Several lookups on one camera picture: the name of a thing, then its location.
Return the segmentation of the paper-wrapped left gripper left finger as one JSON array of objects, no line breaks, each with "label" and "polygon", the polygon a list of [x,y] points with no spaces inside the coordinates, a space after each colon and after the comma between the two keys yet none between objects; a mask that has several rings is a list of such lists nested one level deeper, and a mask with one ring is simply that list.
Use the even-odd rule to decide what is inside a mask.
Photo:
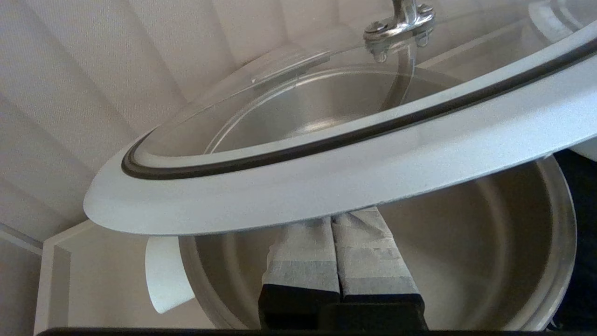
[{"label": "paper-wrapped left gripper left finger", "polygon": [[331,218],[283,226],[270,246],[259,296],[263,329],[316,329],[340,301]]}]

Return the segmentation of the paper-wrapped left gripper right finger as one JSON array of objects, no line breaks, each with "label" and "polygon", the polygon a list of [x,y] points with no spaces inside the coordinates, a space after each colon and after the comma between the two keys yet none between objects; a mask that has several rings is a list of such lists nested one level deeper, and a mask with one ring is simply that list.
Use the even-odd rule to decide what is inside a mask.
[{"label": "paper-wrapped left gripper right finger", "polygon": [[379,209],[335,215],[332,231],[343,302],[425,305]]}]

